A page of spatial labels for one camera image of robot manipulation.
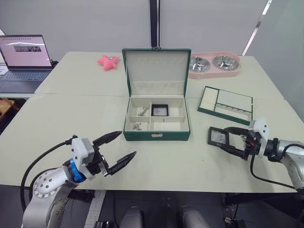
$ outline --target stainless steel bowl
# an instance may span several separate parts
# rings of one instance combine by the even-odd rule
[[[190,65],[189,69],[195,72],[205,72],[209,70],[210,68],[210,62],[206,60],[205,58],[201,57],[191,57],[190,59]]]
[[[229,56],[216,56],[213,64],[223,70],[234,70],[238,67],[238,61]]]

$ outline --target black pole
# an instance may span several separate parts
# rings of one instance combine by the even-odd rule
[[[160,47],[160,0],[150,0],[151,47]]]

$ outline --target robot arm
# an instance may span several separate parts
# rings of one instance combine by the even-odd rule
[[[24,228],[58,228],[61,224],[64,208],[71,190],[84,182],[92,180],[96,174],[113,175],[125,167],[135,156],[136,151],[109,167],[99,152],[99,146],[109,143],[121,132],[106,134],[93,141],[72,138],[72,158],[60,168],[46,171],[34,182],[33,197],[24,215]]]
[[[239,150],[229,144],[229,133],[243,137],[244,150]],[[258,119],[253,120],[248,129],[210,127],[208,144],[217,146],[244,160],[247,160],[249,155],[257,155],[258,157],[266,156],[271,162],[282,163],[287,168],[294,188],[300,194],[304,194],[304,143],[277,138],[269,140],[268,135],[269,129],[265,119]]]

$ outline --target floor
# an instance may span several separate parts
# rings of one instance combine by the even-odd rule
[[[118,223],[127,209],[137,206],[144,212],[145,228],[176,228],[176,213],[181,206],[188,205],[197,209],[211,227],[224,228],[223,219],[228,212],[222,206],[221,199],[222,193],[107,191],[100,220],[114,220],[113,205],[115,203]],[[66,205],[61,228],[84,228],[89,206],[90,203],[70,200]],[[19,187],[0,185],[0,211],[0,227],[21,227],[22,209]],[[295,227],[296,223],[293,217],[262,201],[239,205],[236,218],[244,219],[247,228],[289,228]]]

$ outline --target pink bowl holder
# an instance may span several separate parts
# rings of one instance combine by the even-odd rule
[[[212,61],[215,56],[232,57],[238,61],[239,65],[234,70],[223,70],[223,69],[217,68],[215,65],[213,65],[213,61]],[[238,73],[240,71],[239,57],[230,52],[192,53],[191,57],[205,58],[206,60],[208,60],[210,62],[210,68],[209,68],[209,70],[207,70],[205,72],[201,72],[201,73],[189,70],[189,78],[204,79],[204,78],[217,78],[217,77],[235,77],[238,75]]]

